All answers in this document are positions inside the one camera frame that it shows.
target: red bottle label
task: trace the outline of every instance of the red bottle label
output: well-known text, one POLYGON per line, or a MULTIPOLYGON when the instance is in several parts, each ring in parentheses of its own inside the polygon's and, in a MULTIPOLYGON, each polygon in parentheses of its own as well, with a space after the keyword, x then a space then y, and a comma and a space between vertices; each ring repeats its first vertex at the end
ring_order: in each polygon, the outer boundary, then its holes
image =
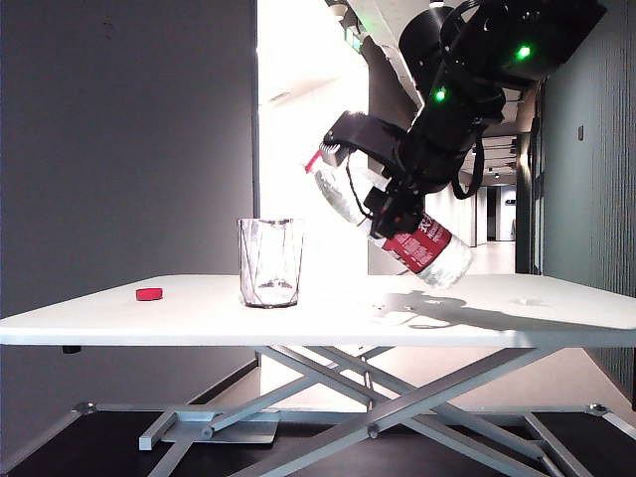
POLYGON ((383 249, 401 261, 410 271, 420 273, 441 254, 451 238, 452 234, 447 229, 424 214, 415 232, 389 238, 383 249))

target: gray wall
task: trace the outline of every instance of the gray wall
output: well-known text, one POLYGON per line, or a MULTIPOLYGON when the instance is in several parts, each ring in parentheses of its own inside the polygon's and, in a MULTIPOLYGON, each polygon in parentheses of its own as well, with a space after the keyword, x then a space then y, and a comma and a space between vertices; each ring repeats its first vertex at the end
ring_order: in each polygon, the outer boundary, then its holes
MULTIPOLYGON (((636 2, 603 3, 608 14, 547 84, 544 272, 636 296, 636 2)), ((631 392, 633 350, 596 355, 631 392)))
MULTIPOLYGON (((253 1, 2 2, 2 316, 234 273, 252 214, 253 1)), ((6 458, 80 400, 184 401, 245 349, 2 350, 6 458)))

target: clear plastic cup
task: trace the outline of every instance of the clear plastic cup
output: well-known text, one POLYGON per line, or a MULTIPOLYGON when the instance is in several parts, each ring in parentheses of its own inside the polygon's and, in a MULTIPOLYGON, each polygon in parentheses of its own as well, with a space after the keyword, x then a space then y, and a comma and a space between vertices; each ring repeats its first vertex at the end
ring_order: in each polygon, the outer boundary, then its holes
POLYGON ((302 221, 238 220, 240 292, 246 306, 298 303, 302 245, 302 221))

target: plastic bottle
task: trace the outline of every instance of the plastic bottle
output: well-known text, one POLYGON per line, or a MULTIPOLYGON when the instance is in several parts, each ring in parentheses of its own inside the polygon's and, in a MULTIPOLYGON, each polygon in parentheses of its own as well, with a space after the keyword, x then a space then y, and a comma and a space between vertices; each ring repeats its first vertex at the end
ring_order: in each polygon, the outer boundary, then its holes
POLYGON ((371 220, 360 211, 351 183, 358 198, 364 201, 372 187, 383 190, 389 180, 366 167, 350 166, 350 182, 346 170, 348 160, 334 167, 321 160, 318 151, 305 171, 313 174, 318 189, 336 212, 428 285, 448 288, 459 280, 470 266, 470 248, 427 214, 412 234, 397 234, 393 238, 370 236, 371 220))

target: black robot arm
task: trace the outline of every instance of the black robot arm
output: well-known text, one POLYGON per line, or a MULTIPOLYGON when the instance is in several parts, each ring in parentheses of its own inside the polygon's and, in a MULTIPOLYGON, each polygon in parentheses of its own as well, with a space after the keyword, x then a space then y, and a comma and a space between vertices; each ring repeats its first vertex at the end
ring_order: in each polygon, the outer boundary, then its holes
POLYGON ((399 49, 425 106, 410 130, 345 112, 321 145, 323 159, 334 165, 361 150, 385 166, 387 188, 374 189, 364 201, 372 234, 413 232, 424 196, 449 183, 460 199, 474 194, 483 176, 482 134, 503 120, 503 88, 525 90, 546 78, 605 11, 595 0, 469 0, 411 20, 399 49), (475 170, 466 192, 458 174, 473 147, 475 170))

